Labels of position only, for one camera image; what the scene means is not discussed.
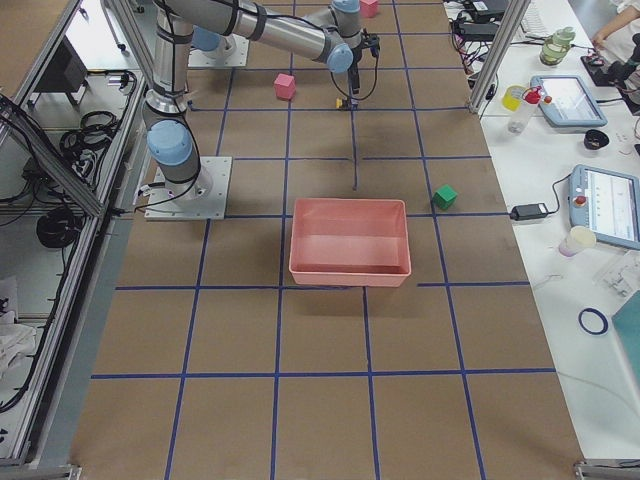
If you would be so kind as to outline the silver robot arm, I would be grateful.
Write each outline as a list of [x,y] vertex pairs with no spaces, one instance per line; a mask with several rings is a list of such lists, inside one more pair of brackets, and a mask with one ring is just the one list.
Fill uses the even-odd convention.
[[346,74],[357,97],[358,64],[364,50],[379,54],[379,38],[361,24],[356,1],[332,1],[305,17],[272,11],[254,1],[159,1],[152,84],[143,119],[147,146],[177,200],[198,198],[210,187],[186,120],[189,55],[195,28],[222,38],[238,35],[320,63]]

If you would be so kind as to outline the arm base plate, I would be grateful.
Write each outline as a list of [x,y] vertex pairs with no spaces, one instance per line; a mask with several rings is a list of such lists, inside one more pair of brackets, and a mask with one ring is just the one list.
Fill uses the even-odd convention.
[[249,41],[237,35],[194,40],[188,66],[191,69],[242,68],[248,61]]
[[149,221],[223,220],[232,170],[231,157],[203,156],[201,170],[195,185],[183,196],[189,183],[178,186],[165,181],[159,167],[154,181],[161,187],[150,191],[150,207],[144,208]]

